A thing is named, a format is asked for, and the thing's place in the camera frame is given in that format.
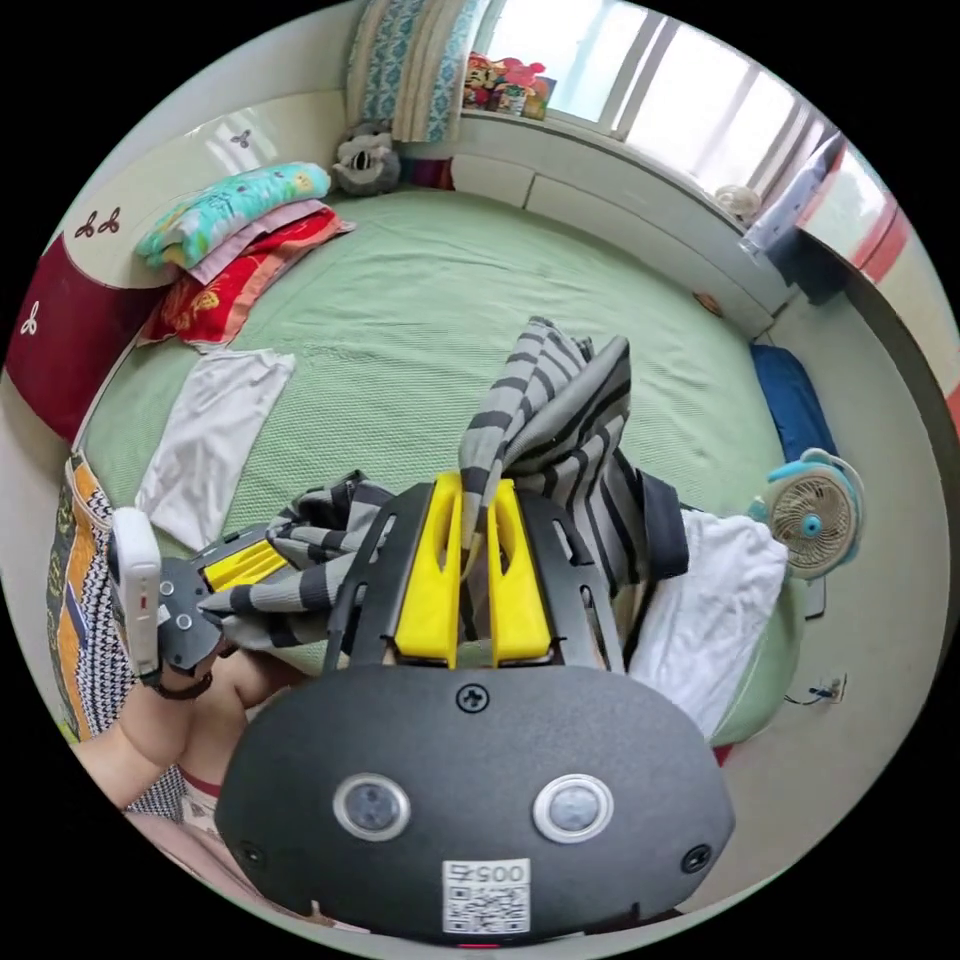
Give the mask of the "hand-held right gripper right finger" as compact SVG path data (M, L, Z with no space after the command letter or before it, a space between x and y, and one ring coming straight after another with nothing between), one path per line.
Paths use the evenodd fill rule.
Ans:
M499 482L488 508L488 599L495 667L541 660L552 638L514 484Z

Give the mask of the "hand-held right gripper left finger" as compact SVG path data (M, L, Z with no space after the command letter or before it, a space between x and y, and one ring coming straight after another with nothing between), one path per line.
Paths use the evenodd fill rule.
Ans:
M395 647L408 661L456 666L461 582L460 474L439 474L421 525Z

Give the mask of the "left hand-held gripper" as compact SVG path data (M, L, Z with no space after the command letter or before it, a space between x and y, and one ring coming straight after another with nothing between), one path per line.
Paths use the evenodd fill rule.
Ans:
M214 593L267 580L285 568L264 528L229 533L187 559L164 557L158 597L158 651L172 669L194 669L217 646L219 628L200 608Z

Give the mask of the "person's left hand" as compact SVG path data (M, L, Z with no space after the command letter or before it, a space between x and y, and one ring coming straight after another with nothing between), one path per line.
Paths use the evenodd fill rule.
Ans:
M302 670L268 653L240 650L216 660L207 694L230 709L250 710L309 679Z

